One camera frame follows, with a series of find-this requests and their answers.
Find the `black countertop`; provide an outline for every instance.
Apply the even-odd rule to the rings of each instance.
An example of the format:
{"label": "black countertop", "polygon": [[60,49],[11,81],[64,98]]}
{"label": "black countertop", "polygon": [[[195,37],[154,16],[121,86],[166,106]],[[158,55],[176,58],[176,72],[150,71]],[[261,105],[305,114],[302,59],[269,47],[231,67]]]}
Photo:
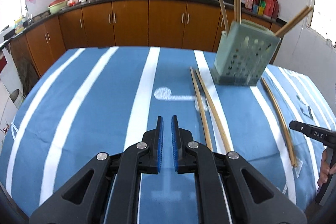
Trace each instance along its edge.
{"label": "black countertop", "polygon": [[[86,7],[86,6],[89,6],[89,5],[95,5],[95,4],[100,4],[100,3],[112,2],[112,1],[118,1],[118,0],[93,0],[93,1],[87,1],[87,2],[84,2],[84,3],[80,3],[80,4],[77,4],[77,5],[72,6],[72,7],[66,7],[66,8],[60,10],[59,12],[57,12],[56,14],[48,15],[48,16],[40,19],[39,21],[31,24],[30,26],[25,27],[23,29],[23,31],[18,33],[18,34],[15,34],[14,30],[12,30],[11,32],[9,32],[8,34],[6,34],[4,36],[5,41],[0,44],[0,50],[2,50],[4,47],[6,47],[6,45],[9,44],[13,39],[18,38],[19,36],[29,32],[31,29],[37,27],[38,25],[44,23],[45,21],[49,20],[52,17],[64,14],[64,13],[69,12],[71,10],[83,8],[83,7]],[[201,4],[207,4],[207,5],[213,5],[213,6],[220,7],[218,0],[182,0],[182,1],[192,1],[192,2],[196,2],[196,3],[201,3]],[[225,7],[227,9],[232,9],[232,10],[234,9],[234,1],[233,0],[224,0],[224,3],[225,3]],[[244,4],[241,4],[241,6],[242,6],[242,9],[241,9],[242,13],[249,14],[249,15],[252,15],[254,17],[258,17],[258,18],[260,18],[264,21],[270,22],[270,23],[277,23],[280,26],[283,26],[283,25],[286,24],[285,21],[283,21],[279,18],[277,20],[268,19],[266,17],[256,15],[249,10],[246,10],[244,8]]]}

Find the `hand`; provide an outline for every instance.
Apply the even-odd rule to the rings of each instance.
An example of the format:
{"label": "hand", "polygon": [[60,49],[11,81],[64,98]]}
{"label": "hand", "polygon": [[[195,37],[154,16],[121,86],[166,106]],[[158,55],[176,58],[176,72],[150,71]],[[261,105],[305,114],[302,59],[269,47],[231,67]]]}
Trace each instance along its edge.
{"label": "hand", "polygon": [[328,180],[328,174],[333,175],[336,173],[336,164],[330,168],[327,164],[327,150],[322,153],[321,168],[320,168],[320,178],[317,181],[319,187],[321,187]]}

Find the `silver bolt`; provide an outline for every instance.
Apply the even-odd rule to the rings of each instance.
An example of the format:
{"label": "silver bolt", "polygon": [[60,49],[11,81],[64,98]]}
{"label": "silver bolt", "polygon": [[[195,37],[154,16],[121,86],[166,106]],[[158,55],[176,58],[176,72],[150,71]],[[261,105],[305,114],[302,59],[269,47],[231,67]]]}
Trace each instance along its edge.
{"label": "silver bolt", "polygon": [[236,160],[239,158],[239,154],[237,152],[231,151],[228,154],[228,157],[232,160]]}
{"label": "silver bolt", "polygon": [[97,155],[97,160],[106,160],[107,159],[107,154],[104,153],[104,152],[100,152],[98,155]]}
{"label": "silver bolt", "polygon": [[147,144],[145,142],[140,142],[136,144],[136,147],[138,149],[145,149],[147,147]]}
{"label": "silver bolt", "polygon": [[195,148],[198,147],[198,142],[194,142],[194,141],[189,142],[189,143],[188,143],[188,147],[189,147],[189,148],[192,148],[192,149],[195,149]]}

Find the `blue striped tablecloth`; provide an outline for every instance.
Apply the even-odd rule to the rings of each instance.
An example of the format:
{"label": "blue striped tablecloth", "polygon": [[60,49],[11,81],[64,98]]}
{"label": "blue striped tablecloth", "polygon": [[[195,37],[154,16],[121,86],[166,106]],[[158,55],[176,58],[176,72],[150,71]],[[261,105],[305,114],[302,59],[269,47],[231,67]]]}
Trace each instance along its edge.
{"label": "blue striped tablecloth", "polygon": [[[194,177],[174,172],[170,127],[177,115],[179,126],[205,143],[192,66],[200,70],[234,150],[304,210],[316,194],[322,144],[291,131],[299,163],[292,168],[261,83],[214,85],[209,71],[214,59],[211,52],[157,47],[67,51],[17,112],[0,155],[1,183],[30,216],[97,153],[122,152],[162,116],[162,170],[142,176],[139,222],[198,223]],[[287,124],[298,120],[335,130],[334,114],[307,76],[269,65],[263,77]],[[213,116],[206,115],[214,151],[225,153]]]}

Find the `window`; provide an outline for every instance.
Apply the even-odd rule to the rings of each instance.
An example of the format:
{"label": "window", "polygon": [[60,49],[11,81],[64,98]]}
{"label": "window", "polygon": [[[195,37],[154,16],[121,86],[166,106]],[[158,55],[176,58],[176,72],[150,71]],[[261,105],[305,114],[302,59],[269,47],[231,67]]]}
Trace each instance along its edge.
{"label": "window", "polygon": [[325,39],[330,39],[332,45],[336,44],[336,3],[335,0],[312,0],[314,12],[310,28]]}

